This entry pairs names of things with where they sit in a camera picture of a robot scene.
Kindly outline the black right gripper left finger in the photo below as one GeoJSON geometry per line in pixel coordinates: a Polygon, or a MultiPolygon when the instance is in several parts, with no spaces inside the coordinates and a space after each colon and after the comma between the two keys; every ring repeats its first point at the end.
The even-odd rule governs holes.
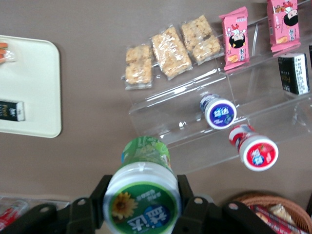
{"type": "Polygon", "coordinates": [[[104,175],[89,197],[78,198],[70,206],[69,234],[94,234],[105,220],[104,196],[112,175],[104,175]]]}

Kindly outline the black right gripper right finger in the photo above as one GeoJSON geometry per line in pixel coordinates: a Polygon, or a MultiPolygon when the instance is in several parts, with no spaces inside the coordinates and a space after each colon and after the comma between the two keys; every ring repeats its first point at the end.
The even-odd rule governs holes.
{"type": "Polygon", "coordinates": [[[178,175],[182,213],[176,222],[178,234],[224,234],[222,212],[202,196],[195,196],[185,175],[178,175]]]}

